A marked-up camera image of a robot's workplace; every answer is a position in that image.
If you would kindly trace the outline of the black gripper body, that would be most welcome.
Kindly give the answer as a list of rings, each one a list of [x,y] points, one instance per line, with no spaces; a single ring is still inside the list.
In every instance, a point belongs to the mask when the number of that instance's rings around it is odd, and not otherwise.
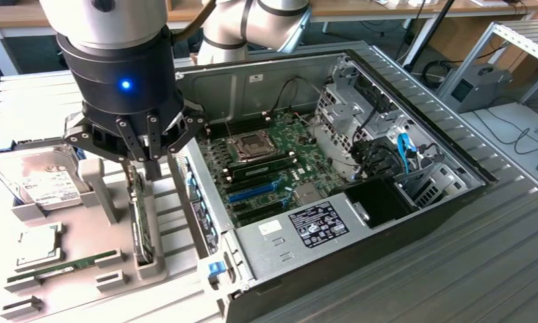
[[[131,48],[87,48],[63,34],[56,39],[84,98],[83,114],[95,126],[116,135],[116,121],[124,116],[135,133],[145,135],[147,117],[153,115],[161,133],[187,131],[168,27]]]

